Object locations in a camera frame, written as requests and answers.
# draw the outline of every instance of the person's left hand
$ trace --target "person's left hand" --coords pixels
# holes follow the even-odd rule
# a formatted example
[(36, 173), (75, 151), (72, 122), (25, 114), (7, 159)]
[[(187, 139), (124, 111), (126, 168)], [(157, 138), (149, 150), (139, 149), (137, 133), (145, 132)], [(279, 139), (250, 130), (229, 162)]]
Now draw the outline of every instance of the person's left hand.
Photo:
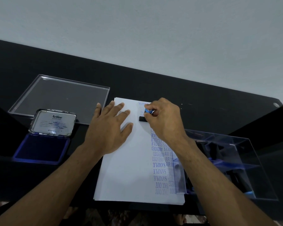
[(82, 144), (85, 149), (103, 156), (114, 152), (126, 141), (132, 132), (133, 123), (120, 130), (121, 124), (130, 114), (130, 110), (126, 110), (117, 115), (123, 107), (124, 103), (114, 106), (114, 101), (111, 101), (101, 113), (101, 105), (97, 104)]

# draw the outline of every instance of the forearm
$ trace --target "forearm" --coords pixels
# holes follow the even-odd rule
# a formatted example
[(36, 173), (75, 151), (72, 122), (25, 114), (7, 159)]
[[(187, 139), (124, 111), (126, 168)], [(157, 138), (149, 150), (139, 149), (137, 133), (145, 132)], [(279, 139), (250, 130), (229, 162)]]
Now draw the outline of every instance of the forearm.
[(211, 225), (275, 225), (207, 159), (192, 139), (183, 138), (173, 149)]
[(76, 191), (102, 157), (86, 151), (78, 147), (56, 171), (2, 214), (0, 225), (58, 225)]

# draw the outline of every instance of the gray wall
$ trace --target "gray wall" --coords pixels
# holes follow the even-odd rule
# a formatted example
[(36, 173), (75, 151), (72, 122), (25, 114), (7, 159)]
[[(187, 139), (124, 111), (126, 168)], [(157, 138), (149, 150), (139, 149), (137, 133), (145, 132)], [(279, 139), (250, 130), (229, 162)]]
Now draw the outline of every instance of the gray wall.
[(0, 0), (0, 39), (283, 102), (283, 0)]

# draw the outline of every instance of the person's right arm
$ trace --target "person's right arm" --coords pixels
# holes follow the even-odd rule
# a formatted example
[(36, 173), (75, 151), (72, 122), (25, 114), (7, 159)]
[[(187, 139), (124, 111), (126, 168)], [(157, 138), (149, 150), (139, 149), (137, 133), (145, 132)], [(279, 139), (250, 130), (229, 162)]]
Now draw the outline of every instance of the person's right arm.
[(144, 116), (156, 135), (176, 153), (211, 225), (276, 225), (198, 149), (184, 130), (180, 109), (165, 98), (145, 105)]

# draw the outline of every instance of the person's left arm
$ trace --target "person's left arm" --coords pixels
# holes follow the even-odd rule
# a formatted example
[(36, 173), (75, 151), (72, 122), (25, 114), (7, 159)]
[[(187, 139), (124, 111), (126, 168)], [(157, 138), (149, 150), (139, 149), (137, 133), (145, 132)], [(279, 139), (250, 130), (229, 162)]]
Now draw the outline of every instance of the person's left arm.
[(59, 225), (90, 170), (103, 155), (117, 150), (131, 133), (132, 123), (120, 130), (130, 114), (127, 110), (117, 115), (123, 107), (124, 103), (114, 106), (112, 101), (100, 113), (98, 103), (85, 142), (57, 170), (3, 213), (0, 225)]

